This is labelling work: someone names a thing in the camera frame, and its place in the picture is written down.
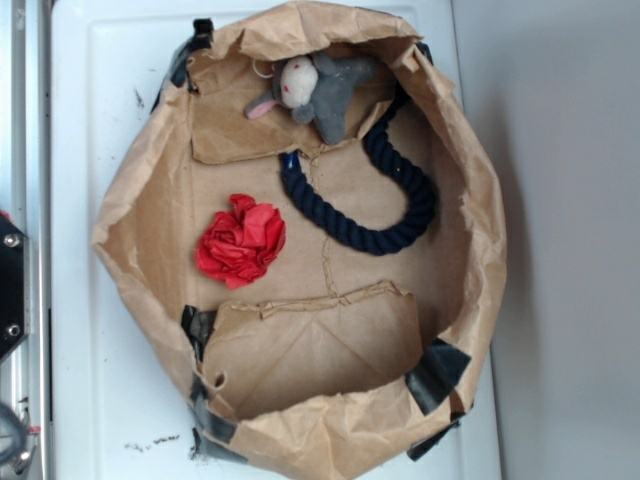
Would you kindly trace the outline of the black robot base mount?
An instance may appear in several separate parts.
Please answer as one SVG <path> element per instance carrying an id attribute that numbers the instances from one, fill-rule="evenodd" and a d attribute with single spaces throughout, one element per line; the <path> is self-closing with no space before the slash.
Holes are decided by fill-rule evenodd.
<path id="1" fill-rule="evenodd" d="M 28 319 L 28 237 L 1 211 L 1 362 L 30 333 Z"/>

